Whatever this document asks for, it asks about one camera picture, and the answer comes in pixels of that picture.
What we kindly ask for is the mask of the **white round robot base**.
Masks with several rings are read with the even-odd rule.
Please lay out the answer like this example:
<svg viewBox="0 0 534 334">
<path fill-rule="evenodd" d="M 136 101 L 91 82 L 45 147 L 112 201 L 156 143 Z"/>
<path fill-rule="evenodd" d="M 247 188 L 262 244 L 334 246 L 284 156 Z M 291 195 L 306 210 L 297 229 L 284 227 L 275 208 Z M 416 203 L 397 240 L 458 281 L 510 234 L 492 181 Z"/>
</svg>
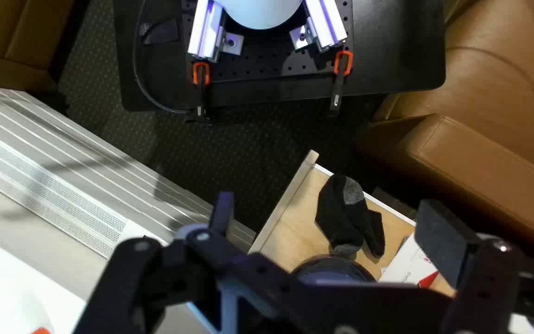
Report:
<svg viewBox="0 0 534 334">
<path fill-rule="evenodd" d="M 303 0 L 217 0 L 225 12 L 249 30 L 271 30 L 290 21 Z"/>
</svg>

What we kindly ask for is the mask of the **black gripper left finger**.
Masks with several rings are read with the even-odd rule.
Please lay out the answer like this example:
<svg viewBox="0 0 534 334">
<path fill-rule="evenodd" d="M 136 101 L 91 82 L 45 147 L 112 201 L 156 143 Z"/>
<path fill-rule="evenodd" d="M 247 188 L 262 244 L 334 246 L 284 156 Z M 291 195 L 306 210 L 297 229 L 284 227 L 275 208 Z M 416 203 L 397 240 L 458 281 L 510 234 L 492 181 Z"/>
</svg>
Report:
<svg viewBox="0 0 534 334">
<path fill-rule="evenodd" d="M 152 238 L 123 242 L 78 320 L 74 334 L 156 334 L 169 307 L 191 305 L 219 334 L 260 334 L 260 312 L 228 271 L 243 253 L 227 240 L 234 195 L 217 195 L 210 223 L 188 225 L 167 247 Z"/>
</svg>

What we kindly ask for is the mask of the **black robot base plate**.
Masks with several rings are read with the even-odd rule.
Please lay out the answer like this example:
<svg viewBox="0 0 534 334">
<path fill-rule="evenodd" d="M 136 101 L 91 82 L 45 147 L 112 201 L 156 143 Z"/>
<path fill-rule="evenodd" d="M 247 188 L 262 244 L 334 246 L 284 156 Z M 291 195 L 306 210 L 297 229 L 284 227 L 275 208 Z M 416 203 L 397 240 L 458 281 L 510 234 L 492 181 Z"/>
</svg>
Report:
<svg viewBox="0 0 534 334">
<path fill-rule="evenodd" d="M 197 0 L 112 0 L 123 106 L 130 112 L 195 110 L 188 54 Z M 336 0 L 349 40 L 321 53 L 297 49 L 286 25 L 252 32 L 225 21 L 225 45 L 212 67 L 206 108 L 319 101 L 332 95 L 334 58 L 354 54 L 345 97 L 434 90 L 445 82 L 443 0 Z"/>
</svg>

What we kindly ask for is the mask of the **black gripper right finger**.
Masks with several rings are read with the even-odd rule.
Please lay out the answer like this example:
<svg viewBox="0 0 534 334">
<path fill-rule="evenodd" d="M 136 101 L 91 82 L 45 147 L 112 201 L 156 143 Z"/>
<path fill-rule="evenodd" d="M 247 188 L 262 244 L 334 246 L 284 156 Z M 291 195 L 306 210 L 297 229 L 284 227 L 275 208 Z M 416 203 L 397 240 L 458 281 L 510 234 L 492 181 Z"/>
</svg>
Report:
<svg viewBox="0 0 534 334">
<path fill-rule="evenodd" d="M 440 201 L 421 201 L 416 223 L 418 246 L 456 292 L 445 333 L 507 334 L 514 316 L 534 329 L 534 257 L 471 231 Z"/>
</svg>

